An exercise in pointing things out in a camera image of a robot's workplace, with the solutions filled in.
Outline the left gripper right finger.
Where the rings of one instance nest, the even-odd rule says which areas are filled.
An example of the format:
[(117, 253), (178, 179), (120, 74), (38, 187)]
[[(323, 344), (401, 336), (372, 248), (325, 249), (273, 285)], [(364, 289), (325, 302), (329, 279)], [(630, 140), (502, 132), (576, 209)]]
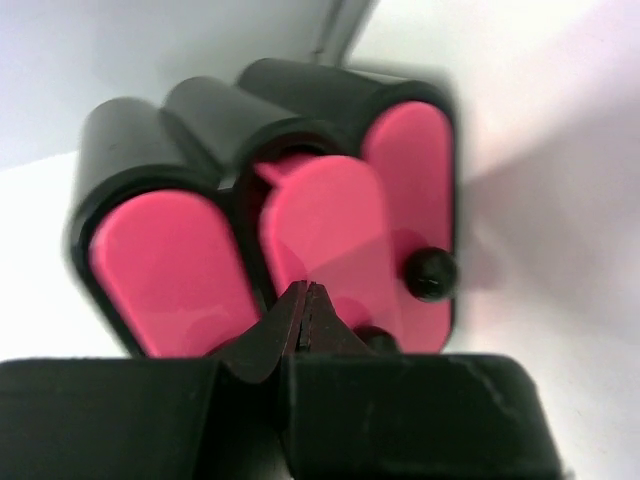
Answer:
[(339, 355), (372, 353), (338, 317), (326, 288), (318, 283), (311, 283), (305, 296), (304, 351)]

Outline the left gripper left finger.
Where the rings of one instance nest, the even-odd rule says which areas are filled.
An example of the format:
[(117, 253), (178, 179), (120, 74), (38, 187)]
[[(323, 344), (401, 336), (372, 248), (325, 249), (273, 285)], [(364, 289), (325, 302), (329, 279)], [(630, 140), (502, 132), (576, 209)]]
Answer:
[(305, 303), (306, 282), (293, 282), (255, 325), (210, 358), (242, 383), (263, 383), (277, 369), (282, 356), (296, 350)]

